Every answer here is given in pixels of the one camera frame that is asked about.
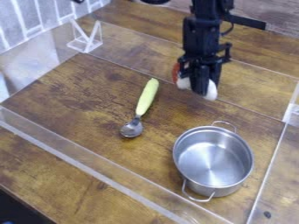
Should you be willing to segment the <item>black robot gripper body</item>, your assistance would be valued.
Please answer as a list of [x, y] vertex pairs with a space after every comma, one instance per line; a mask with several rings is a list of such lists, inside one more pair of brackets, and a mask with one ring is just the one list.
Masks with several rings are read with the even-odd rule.
[[231, 43], [220, 43], [220, 20], [189, 16], [183, 20], [181, 49], [177, 59], [181, 74], [192, 74], [201, 67], [213, 73], [229, 62]]

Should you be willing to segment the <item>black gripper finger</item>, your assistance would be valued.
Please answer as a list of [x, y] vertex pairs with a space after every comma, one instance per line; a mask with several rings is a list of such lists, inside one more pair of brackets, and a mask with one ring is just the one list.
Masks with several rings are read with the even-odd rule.
[[177, 87], [189, 88], [191, 84], [192, 67], [189, 63], [181, 63], [177, 72]]
[[192, 91], [205, 96], [208, 93], [209, 81], [219, 85], [221, 64], [199, 65], [195, 67], [195, 75], [192, 77]]

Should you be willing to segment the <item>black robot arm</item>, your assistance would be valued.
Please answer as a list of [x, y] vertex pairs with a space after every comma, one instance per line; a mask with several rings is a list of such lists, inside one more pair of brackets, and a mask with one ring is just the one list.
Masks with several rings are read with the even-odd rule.
[[191, 0], [191, 16], [183, 19], [183, 56], [172, 67], [172, 81], [179, 89], [189, 89], [205, 100], [217, 98], [221, 65], [229, 62], [232, 44], [220, 43], [233, 27], [220, 31], [220, 23], [231, 23], [233, 0]]

